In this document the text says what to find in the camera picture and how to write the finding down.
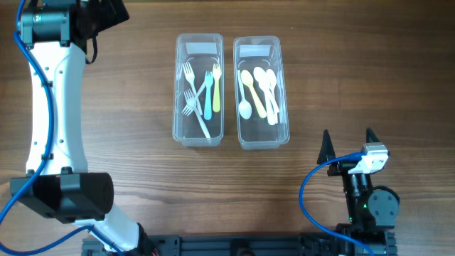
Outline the white spoon wide handle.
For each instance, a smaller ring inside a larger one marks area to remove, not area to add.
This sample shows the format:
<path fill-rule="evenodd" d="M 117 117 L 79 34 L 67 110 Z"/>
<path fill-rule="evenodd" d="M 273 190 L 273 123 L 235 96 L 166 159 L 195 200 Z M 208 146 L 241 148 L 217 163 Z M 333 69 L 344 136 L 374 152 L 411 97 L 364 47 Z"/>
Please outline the white spoon wide handle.
<path fill-rule="evenodd" d="M 284 112 L 282 82 L 283 82 L 283 74 L 282 74 L 282 69 L 280 69 L 277 71 L 277 104 L 279 107 L 279 112 L 277 113 L 277 122 L 278 123 L 282 122 L 282 114 Z"/>

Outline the white spoon bowl down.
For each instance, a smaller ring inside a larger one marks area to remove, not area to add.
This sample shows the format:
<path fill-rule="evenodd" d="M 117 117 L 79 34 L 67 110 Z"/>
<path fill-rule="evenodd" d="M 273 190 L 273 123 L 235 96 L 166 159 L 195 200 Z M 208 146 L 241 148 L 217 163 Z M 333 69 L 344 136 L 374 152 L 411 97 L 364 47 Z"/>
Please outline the white spoon bowl down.
<path fill-rule="evenodd" d="M 241 72 L 240 70 L 237 71 L 237 81 L 240 89 L 241 100 L 238 105 L 239 107 L 239 114 L 243 119 L 249 119 L 252 116 L 252 106 L 245 98 L 245 90 L 244 85 L 241 79 Z"/>

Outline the white spoon container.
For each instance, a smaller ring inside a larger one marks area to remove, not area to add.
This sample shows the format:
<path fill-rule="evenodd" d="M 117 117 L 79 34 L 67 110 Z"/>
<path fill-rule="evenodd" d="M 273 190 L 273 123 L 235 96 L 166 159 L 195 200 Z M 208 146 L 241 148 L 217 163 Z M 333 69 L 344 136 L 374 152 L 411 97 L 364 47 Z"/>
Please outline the white spoon container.
<path fill-rule="evenodd" d="M 277 101 L 276 101 L 276 97 L 275 97 L 275 87 L 277 86 L 277 76 L 275 75 L 274 71 L 272 69 L 267 69 L 266 71 L 266 74 L 269 78 L 269 84 L 270 84 L 270 90 L 271 90 L 271 93 L 272 93 L 272 97 L 273 97 L 273 100 L 274 100 L 274 115 L 275 115 L 275 123 L 277 124 L 279 119 L 278 119 L 278 113 L 279 113 L 279 107 L 278 107 L 278 104 L 277 104 Z"/>

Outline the large white plastic spoon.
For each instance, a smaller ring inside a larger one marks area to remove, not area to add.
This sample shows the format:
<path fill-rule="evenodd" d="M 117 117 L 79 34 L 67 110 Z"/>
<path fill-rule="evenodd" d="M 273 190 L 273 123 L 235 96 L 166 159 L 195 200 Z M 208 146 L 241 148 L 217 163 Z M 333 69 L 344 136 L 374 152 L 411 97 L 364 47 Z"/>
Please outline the large white plastic spoon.
<path fill-rule="evenodd" d="M 274 95 L 272 94 L 271 91 L 269 76 L 266 73 L 266 71 L 261 67 L 255 67 L 253 70 L 253 75 L 255 80 L 259 84 L 259 88 L 264 93 L 267 111 L 267 122 L 269 125 L 275 125 L 278 123 L 277 114 L 279 108 L 277 106 Z"/>

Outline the yellow-green plastic spoon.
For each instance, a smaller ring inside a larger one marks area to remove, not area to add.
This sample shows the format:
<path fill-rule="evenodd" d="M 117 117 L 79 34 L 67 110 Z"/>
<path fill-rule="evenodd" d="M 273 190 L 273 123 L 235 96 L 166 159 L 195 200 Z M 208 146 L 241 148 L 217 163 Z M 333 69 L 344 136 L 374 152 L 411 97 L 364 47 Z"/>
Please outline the yellow-green plastic spoon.
<path fill-rule="evenodd" d="M 254 79 L 251 73 L 248 70 L 242 70 L 240 73 L 241 80 L 244 85 L 248 87 L 250 90 L 250 93 L 252 95 L 252 99 L 255 105 L 255 109 L 257 110 L 257 113 L 260 118 L 264 119 L 267 116 L 267 112 L 259 99 L 259 96 L 257 95 L 257 92 L 254 88 Z"/>

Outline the white fork container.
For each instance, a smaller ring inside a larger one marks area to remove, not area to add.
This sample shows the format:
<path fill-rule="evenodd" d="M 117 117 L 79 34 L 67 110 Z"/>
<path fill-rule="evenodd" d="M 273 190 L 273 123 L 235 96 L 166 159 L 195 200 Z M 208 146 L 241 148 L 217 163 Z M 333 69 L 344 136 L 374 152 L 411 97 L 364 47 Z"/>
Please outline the white fork container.
<path fill-rule="evenodd" d="M 200 125 L 200 128 L 202 129 L 204 135 L 206 138 L 210 138 L 210 133 L 208 131 L 208 128 L 205 125 L 205 122 L 203 121 L 200 111 L 197 108 L 197 103 L 196 103 L 196 96 L 193 94 L 191 90 L 186 90 L 184 92 L 184 97 L 186 101 L 186 106 L 183 108 L 182 113 L 185 116 L 189 116 L 191 112 L 194 112 L 196 114 L 196 117 L 198 118 L 198 122 Z"/>

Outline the small white plastic fork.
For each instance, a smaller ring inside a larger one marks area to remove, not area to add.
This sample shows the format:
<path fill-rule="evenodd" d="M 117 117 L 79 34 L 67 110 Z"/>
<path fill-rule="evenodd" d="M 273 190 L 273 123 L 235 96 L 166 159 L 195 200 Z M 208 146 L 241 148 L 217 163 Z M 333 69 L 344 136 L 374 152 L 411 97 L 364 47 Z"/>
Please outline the small white plastic fork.
<path fill-rule="evenodd" d="M 211 87 L 213 86 L 213 72 L 208 71 L 205 74 L 204 79 L 205 85 L 205 105 L 204 105 L 204 119 L 210 120 L 212 118 L 212 97 L 211 97 Z"/>

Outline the white fork tines down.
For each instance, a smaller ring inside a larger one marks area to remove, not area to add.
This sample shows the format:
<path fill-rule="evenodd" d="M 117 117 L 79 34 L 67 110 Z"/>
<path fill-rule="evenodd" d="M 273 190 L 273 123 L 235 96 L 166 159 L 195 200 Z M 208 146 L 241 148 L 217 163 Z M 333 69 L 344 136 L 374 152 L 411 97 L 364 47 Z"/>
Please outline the white fork tines down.
<path fill-rule="evenodd" d="M 200 88 L 198 89 L 197 93 L 195 94 L 194 98 L 195 98 L 195 101 L 196 101 L 196 110 L 198 111 L 198 114 L 201 116 L 202 115 L 202 107 L 198 107 L 200 102 L 199 102 L 199 96 L 200 94 L 202 93 L 202 91 L 204 91 L 205 89 L 205 83 L 203 82 L 200 86 Z M 193 110 L 189 107 L 189 105 L 186 105 L 183 110 L 182 110 L 182 113 L 186 116 L 188 116 L 190 113 L 192 113 Z"/>

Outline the yellow plastic fork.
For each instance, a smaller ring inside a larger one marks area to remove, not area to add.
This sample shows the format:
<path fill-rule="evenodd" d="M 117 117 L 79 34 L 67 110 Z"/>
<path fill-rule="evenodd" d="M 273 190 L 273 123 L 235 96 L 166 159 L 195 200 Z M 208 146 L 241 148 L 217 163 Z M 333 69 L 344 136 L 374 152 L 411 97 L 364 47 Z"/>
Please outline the yellow plastic fork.
<path fill-rule="evenodd" d="M 221 109 L 220 105 L 220 79 L 222 71 L 219 63 L 213 65 L 213 79 L 214 79 L 214 91 L 213 91 L 213 111 L 219 112 Z"/>

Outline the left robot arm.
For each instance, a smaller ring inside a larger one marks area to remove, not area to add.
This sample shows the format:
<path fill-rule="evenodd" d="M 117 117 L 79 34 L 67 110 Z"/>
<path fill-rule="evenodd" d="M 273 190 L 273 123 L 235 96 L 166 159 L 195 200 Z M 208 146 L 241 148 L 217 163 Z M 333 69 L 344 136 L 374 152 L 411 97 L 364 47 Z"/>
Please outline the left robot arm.
<path fill-rule="evenodd" d="M 111 176 L 89 172 L 82 144 L 82 77 L 92 63 L 87 44 L 128 18 L 121 0 L 19 4 L 14 40 L 30 65 L 33 121 L 26 175 L 11 180 L 11 201 L 86 230 L 105 252 L 155 255 L 143 227 L 114 204 Z"/>

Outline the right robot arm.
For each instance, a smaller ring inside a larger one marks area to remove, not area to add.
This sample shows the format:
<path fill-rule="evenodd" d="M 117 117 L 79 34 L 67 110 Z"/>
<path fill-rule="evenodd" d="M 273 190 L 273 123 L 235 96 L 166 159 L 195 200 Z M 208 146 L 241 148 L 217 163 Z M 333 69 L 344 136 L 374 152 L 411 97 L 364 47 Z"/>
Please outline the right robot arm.
<path fill-rule="evenodd" d="M 375 255 L 396 255 L 395 219 L 400 197 L 387 186 L 374 186 L 371 176 L 384 169 L 390 156 L 373 130 L 366 130 L 366 143 L 359 160 L 340 160 L 329 165 L 328 176 L 340 176 L 346 197 L 349 224 L 336 232 L 368 246 Z"/>

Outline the right clear plastic container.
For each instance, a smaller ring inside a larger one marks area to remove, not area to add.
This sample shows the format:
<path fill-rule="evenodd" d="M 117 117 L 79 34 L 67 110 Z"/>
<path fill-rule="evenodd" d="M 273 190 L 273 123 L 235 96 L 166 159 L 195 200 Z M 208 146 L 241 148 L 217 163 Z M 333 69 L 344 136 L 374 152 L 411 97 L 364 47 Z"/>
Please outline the right clear plastic container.
<path fill-rule="evenodd" d="M 287 111 L 287 91 L 284 80 L 284 66 L 282 60 L 281 42 L 276 36 L 245 36 L 234 40 L 234 75 L 235 75 L 235 101 L 237 112 L 237 133 L 238 139 L 243 149 L 276 149 L 286 144 L 290 139 L 289 115 Z M 254 79 L 254 88 L 261 100 L 265 110 L 266 102 L 263 91 L 259 88 L 255 80 L 253 70 L 261 67 L 265 71 L 272 69 L 277 76 L 277 71 L 282 69 L 283 74 L 283 107 L 282 122 L 269 125 L 267 116 L 262 119 L 259 117 L 252 99 L 250 90 L 244 85 L 245 98 L 252 106 L 252 116 L 243 119 L 238 110 L 241 100 L 240 89 L 237 81 L 237 71 L 248 70 Z"/>

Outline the clear plastic container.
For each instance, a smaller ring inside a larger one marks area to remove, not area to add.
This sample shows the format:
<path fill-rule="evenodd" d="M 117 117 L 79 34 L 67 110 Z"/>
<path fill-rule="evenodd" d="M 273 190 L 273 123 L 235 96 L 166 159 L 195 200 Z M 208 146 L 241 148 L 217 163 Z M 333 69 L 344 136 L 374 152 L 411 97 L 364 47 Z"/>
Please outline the clear plastic container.
<path fill-rule="evenodd" d="M 237 112 L 237 133 L 238 139 L 243 149 L 276 149 L 286 144 L 290 139 L 289 115 L 287 111 L 287 91 L 284 80 L 284 66 L 282 60 L 281 42 L 276 36 L 245 36 L 234 40 L 234 75 L 235 75 L 235 101 Z M 243 119 L 238 110 L 241 100 L 240 89 L 237 81 L 237 71 L 248 70 L 254 79 L 254 88 L 261 100 L 265 110 L 266 102 L 263 91 L 259 88 L 255 80 L 253 70 L 261 67 L 265 71 L 272 69 L 277 76 L 277 71 L 282 69 L 283 74 L 283 107 L 282 122 L 269 125 L 267 116 L 262 119 L 259 117 L 252 99 L 250 90 L 244 85 L 245 98 L 252 106 L 252 116 Z"/>
<path fill-rule="evenodd" d="M 213 65 L 219 63 L 222 75 L 220 78 L 220 105 L 219 112 L 213 111 L 213 86 L 211 87 L 212 97 L 212 118 L 205 120 L 205 89 L 199 96 L 202 107 L 202 119 L 210 133 L 206 138 L 200 128 L 196 114 L 192 112 L 189 116 L 182 113 L 186 106 L 184 92 L 191 90 L 191 86 L 185 78 L 183 64 L 189 62 L 195 73 L 196 92 L 204 82 L 205 74 L 213 71 Z M 174 96 L 173 96 L 173 138 L 184 146 L 218 146 L 224 135 L 224 48 L 223 37 L 217 33 L 183 33 L 176 39 L 175 75 L 174 75 Z"/>

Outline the left clear plastic container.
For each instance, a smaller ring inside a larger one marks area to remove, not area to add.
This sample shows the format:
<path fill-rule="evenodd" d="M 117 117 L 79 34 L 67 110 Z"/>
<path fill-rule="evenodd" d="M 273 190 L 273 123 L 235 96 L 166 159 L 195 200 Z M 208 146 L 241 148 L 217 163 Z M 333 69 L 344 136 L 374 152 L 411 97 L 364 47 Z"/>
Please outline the left clear plastic container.
<path fill-rule="evenodd" d="M 213 65 L 219 63 L 222 75 L 220 78 L 220 105 L 219 112 L 213 111 L 213 86 L 211 87 L 212 97 L 212 118 L 205 120 L 205 89 L 199 96 L 202 107 L 202 119 L 210 133 L 206 138 L 200 128 L 196 114 L 192 112 L 189 116 L 182 113 L 186 106 L 184 92 L 191 90 L 191 86 L 185 78 L 183 64 L 189 62 L 195 73 L 196 92 L 204 82 L 205 74 L 213 71 Z M 224 48 L 223 37 L 217 33 L 183 33 L 176 39 L 175 75 L 174 75 L 174 96 L 173 96 L 173 138 L 184 146 L 218 146 L 224 135 Z"/>

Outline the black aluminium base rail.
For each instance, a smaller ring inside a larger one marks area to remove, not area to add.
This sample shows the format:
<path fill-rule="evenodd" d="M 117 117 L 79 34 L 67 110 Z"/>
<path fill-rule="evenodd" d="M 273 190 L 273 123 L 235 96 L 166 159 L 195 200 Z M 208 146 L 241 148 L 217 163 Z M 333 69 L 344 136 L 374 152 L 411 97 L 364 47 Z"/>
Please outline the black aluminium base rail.
<path fill-rule="evenodd" d="M 199 255 L 368 255 L 363 248 L 326 233 L 292 236 L 181 237 L 155 235 L 149 239 L 163 256 Z"/>

